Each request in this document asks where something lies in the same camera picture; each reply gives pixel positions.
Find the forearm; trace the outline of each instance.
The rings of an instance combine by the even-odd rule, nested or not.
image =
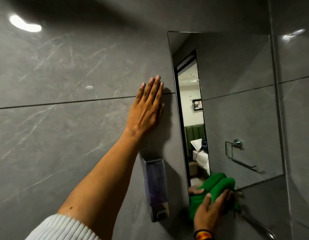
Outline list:
[[[125,130],[117,143],[77,185],[58,213],[88,227],[115,220],[127,192],[141,135]]]

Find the hand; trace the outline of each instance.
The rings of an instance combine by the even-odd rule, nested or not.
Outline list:
[[[126,130],[133,135],[143,136],[159,123],[164,107],[161,102],[163,82],[160,79],[160,76],[152,77],[146,88],[142,83],[136,95],[126,126]]]
[[[211,205],[211,194],[208,193],[194,216],[195,230],[208,230],[213,234],[222,211],[233,197],[233,192],[225,190]]]
[[[198,189],[199,186],[191,186],[188,188],[189,194],[201,194],[204,192],[204,188],[203,189]]]

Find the white wall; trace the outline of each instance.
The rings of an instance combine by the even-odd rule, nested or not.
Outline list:
[[[180,87],[181,108],[184,126],[203,124],[203,110],[193,111],[192,100],[200,99],[199,83]]]

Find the picture frame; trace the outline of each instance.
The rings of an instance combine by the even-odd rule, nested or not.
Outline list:
[[[201,99],[193,99],[192,100],[193,111],[203,110],[202,100]]]

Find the wall-mounted soap dispenser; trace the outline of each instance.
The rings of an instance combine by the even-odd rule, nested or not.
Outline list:
[[[163,159],[143,159],[143,176],[152,222],[169,217],[167,180]]]

